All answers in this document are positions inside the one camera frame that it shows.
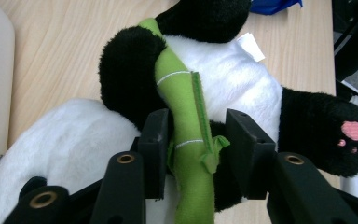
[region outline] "white stitching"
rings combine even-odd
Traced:
[[[202,143],[202,142],[203,142],[202,139],[188,140],[188,141],[185,141],[185,142],[183,142],[181,144],[176,145],[175,149],[178,149],[179,147],[183,147],[183,146],[185,146],[187,144],[190,144],[190,143]]]
[[[172,73],[169,73],[168,75],[162,77],[162,78],[157,82],[157,85],[159,86],[159,84],[160,84],[163,80],[165,80],[167,77],[170,77],[170,76],[173,76],[173,75],[177,75],[177,74],[182,74],[182,73],[191,74],[191,72],[188,72],[188,71],[172,72]]]

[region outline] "wooden table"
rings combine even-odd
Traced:
[[[98,62],[120,29],[155,17],[176,0],[0,0],[16,32],[8,145],[52,107],[73,97],[99,99]],[[251,14],[270,73],[287,87],[335,92],[331,1],[304,0],[274,16]],[[329,181],[337,186],[337,179]],[[265,201],[248,202],[217,223],[269,223]]]

